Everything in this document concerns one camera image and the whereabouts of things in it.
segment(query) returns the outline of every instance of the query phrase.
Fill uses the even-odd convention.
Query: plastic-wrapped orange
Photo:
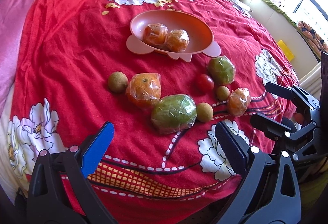
[[[235,116],[242,116],[249,103],[251,102],[251,96],[247,88],[238,88],[233,91],[228,99],[228,112]]]
[[[164,24],[148,24],[144,30],[142,40],[152,47],[160,47],[165,43],[167,31],[167,27]]]
[[[186,50],[189,44],[189,36],[185,30],[172,30],[166,38],[166,46],[172,52]]]
[[[139,108],[152,108],[161,98],[161,75],[141,73],[132,77],[126,88],[128,100]]]

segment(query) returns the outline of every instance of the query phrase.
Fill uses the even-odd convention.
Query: flower center
[[[9,158],[10,158],[11,161],[14,161],[15,155],[14,155],[14,148],[13,148],[12,145],[9,146],[8,156],[9,156]]]
[[[41,132],[41,123],[39,123],[39,124],[37,124],[36,126],[35,126],[35,128],[34,128],[34,132],[35,133],[39,133],[39,132]]]

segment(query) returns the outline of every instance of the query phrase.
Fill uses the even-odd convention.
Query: plastic wrap
[[[128,99],[139,108],[151,108],[161,98],[161,75],[141,73],[132,77],[126,88]]]
[[[247,88],[238,88],[232,92],[228,99],[228,112],[235,116],[242,116],[249,103],[251,102],[251,97]]]
[[[143,42],[152,47],[161,47],[165,43],[167,27],[164,24],[148,24],[144,30]]]
[[[226,56],[212,58],[207,69],[218,85],[229,85],[235,80],[236,68]]]
[[[190,128],[197,117],[196,104],[186,94],[162,98],[151,113],[151,121],[160,134],[169,134]]]
[[[189,36],[185,30],[172,30],[166,38],[166,47],[172,52],[186,50],[189,44]]]

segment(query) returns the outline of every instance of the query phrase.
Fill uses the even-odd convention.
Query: green fruit
[[[151,121],[161,134],[190,128],[197,117],[194,100],[185,94],[163,97],[151,113]]]
[[[218,85],[231,84],[235,79],[236,68],[226,56],[211,59],[207,69]]]

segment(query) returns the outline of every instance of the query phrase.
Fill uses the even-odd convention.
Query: pink cloth
[[[22,29],[33,2],[0,0],[0,116],[9,89],[14,83]]]

